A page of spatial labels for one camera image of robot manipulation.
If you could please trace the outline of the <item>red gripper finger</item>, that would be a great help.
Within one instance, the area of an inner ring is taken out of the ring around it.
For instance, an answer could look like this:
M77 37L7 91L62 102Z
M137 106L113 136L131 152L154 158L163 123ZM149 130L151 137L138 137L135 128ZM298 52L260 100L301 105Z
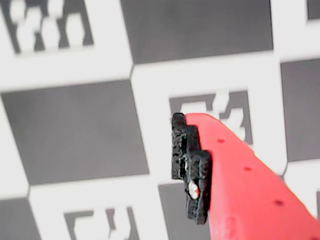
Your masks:
M213 240L317 240L320 222L227 126L206 113L171 118L171 177Z

